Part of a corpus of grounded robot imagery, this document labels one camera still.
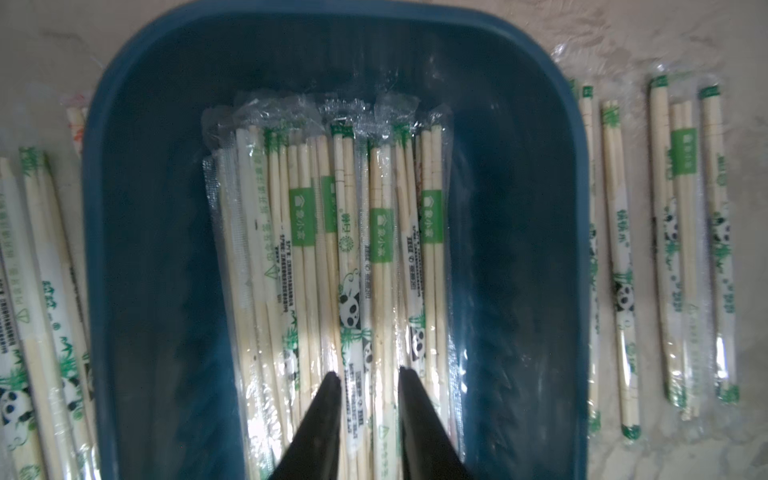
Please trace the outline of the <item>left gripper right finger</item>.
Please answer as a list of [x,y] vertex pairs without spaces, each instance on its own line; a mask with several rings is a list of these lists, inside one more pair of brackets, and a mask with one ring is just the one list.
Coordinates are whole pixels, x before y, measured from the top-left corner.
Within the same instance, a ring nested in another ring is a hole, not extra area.
[[400,367],[399,422],[404,479],[472,479],[417,373]]

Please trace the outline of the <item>chopsticks red print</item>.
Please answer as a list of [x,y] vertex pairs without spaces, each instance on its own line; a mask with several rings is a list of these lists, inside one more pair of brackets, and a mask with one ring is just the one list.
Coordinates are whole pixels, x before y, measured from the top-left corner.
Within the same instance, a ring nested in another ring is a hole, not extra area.
[[70,136],[75,154],[82,158],[83,140],[89,111],[89,97],[84,94],[70,96],[64,101]]

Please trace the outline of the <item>chopsticks green label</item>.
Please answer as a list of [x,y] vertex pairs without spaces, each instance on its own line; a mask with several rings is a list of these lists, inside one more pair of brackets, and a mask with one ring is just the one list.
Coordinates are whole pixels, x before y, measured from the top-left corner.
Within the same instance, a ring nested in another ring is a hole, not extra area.
[[672,170],[677,200],[680,234],[680,261],[685,321],[686,407],[683,418],[693,420],[701,413],[702,376],[701,334],[696,231],[696,179],[698,170],[698,133],[690,100],[671,105]]

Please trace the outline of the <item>chopsticks pair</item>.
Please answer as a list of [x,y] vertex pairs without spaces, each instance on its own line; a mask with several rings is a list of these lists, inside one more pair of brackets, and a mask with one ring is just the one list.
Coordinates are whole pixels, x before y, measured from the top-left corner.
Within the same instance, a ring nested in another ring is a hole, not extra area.
[[576,98],[585,129],[588,153],[588,193],[589,193],[589,371],[588,371],[588,436],[594,438],[601,430],[601,410],[599,397],[600,363],[600,306],[597,280],[599,273],[599,249],[596,219],[595,192],[595,152],[593,121],[593,86],[570,78],[569,85]]
[[687,392],[683,361],[682,287],[677,204],[672,178],[668,76],[649,81],[649,134],[652,164],[656,283],[666,398],[683,410]]
[[616,100],[605,100],[601,103],[601,125],[611,257],[610,285],[616,325],[621,433],[626,442],[634,443],[642,434],[634,271],[621,112]]
[[735,352],[735,283],[720,86],[712,84],[703,87],[699,91],[699,100],[714,301],[715,391],[722,403],[733,405],[740,400],[740,390]]

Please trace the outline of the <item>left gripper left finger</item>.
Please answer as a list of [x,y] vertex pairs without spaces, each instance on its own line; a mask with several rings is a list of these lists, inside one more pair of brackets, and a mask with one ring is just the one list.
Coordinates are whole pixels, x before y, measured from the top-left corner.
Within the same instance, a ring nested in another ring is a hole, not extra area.
[[342,386],[328,372],[271,480],[338,478]]

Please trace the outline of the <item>teal plastic storage box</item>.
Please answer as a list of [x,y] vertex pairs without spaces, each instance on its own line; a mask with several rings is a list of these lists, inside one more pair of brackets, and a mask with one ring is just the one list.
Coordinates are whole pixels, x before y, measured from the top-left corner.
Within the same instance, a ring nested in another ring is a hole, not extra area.
[[233,361],[202,161],[243,91],[384,89],[447,105],[453,332],[478,479],[587,473],[588,160],[549,54],[477,11],[199,1],[106,70],[84,139],[85,246],[106,479],[240,479]]

